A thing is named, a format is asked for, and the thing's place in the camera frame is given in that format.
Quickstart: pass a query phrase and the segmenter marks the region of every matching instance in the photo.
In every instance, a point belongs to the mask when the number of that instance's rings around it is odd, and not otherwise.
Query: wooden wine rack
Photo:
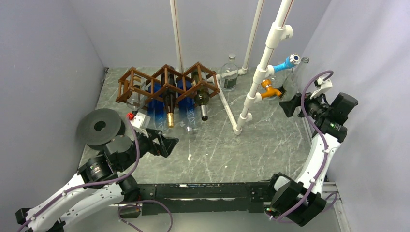
[[[192,86],[189,90],[187,90],[186,81],[189,81],[190,83],[193,82],[193,80],[189,78],[188,75],[196,69],[198,70],[199,79],[201,81],[198,83],[195,83],[194,86]],[[177,77],[176,83],[182,80],[182,89],[177,88],[168,83],[168,72],[170,72],[171,74]],[[206,80],[202,79],[201,72],[205,72],[207,74],[206,79],[213,77],[214,84],[210,84]],[[165,74],[165,83],[158,91],[154,92],[154,84],[155,83],[161,84],[161,81],[157,79],[157,77],[160,76],[161,74]],[[141,89],[140,85],[135,83],[135,82],[141,83],[141,80],[144,80],[144,79],[146,79],[145,86],[151,83],[150,91]],[[176,107],[178,107],[178,102],[180,100],[184,99],[185,97],[193,98],[193,92],[197,91],[201,86],[205,86],[210,90],[209,91],[210,98],[212,98],[213,96],[215,96],[216,94],[220,92],[218,88],[218,84],[217,84],[216,73],[210,70],[209,68],[205,67],[199,62],[192,65],[184,73],[177,72],[174,69],[172,69],[171,66],[165,64],[158,71],[156,71],[152,76],[147,75],[141,71],[138,71],[135,67],[131,67],[118,80],[118,96],[117,96],[116,102],[126,103],[127,99],[130,98],[132,92],[136,92],[139,95],[147,96],[147,99],[145,100],[145,105],[150,103],[153,99],[163,102],[160,95],[163,92],[165,92],[167,89],[172,89],[173,91],[179,93],[179,96],[176,98]]]

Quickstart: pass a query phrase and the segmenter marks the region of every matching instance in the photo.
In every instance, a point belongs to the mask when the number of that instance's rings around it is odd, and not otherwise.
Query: dark wine bottle
[[[173,74],[168,72],[168,84],[175,85],[175,77]],[[165,74],[161,74],[161,87],[165,85]],[[162,99],[165,104],[165,111],[167,113],[167,121],[168,121],[168,127],[173,128],[174,127],[174,109],[175,109],[175,101],[176,101],[176,92],[167,89],[163,94],[162,94]]]
[[[193,71],[191,77],[193,79],[193,82],[192,82],[193,86],[201,81],[201,79],[199,78],[198,70]],[[206,110],[206,105],[208,104],[209,98],[210,98],[208,88],[205,86],[200,86],[199,89],[193,93],[193,95],[194,95],[193,99],[195,103],[198,104],[198,106],[201,109],[202,121],[207,121],[208,113]]]

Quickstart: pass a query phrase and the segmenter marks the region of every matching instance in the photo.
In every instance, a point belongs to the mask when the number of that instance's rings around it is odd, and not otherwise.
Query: black round weight plate
[[[115,136],[125,132],[124,122],[111,109],[98,109],[86,115],[78,124],[77,134],[82,142],[94,150],[103,146]]]

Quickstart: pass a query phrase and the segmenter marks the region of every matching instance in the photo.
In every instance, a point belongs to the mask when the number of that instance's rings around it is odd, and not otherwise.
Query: orange faucet
[[[262,81],[261,86],[266,89],[265,93],[261,93],[262,99],[266,97],[272,97],[274,95],[282,95],[282,92],[280,92],[278,89],[275,89],[272,87],[272,82],[270,82],[269,79],[265,79]]]

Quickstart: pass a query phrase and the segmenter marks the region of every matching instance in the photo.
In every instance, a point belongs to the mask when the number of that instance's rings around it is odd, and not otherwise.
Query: gray countertop
[[[97,109],[116,110],[123,120],[130,108],[115,99],[118,79],[127,70],[108,70],[97,103]],[[151,75],[158,68],[138,70]],[[254,72],[255,69],[249,69],[247,74],[239,76],[236,89],[225,94],[235,118],[242,111]],[[195,121],[194,134],[187,134],[180,127],[176,115],[175,127],[163,131],[165,136],[179,138],[171,155],[168,158],[145,155],[133,176],[139,183],[247,182],[269,179],[277,172],[296,177],[310,150],[302,119],[287,118],[278,99],[255,104],[251,113],[253,120],[245,124],[239,136],[233,133],[218,95],[208,104],[208,121]],[[128,128],[126,135],[132,137]],[[86,147],[80,165],[96,154],[97,151]]]

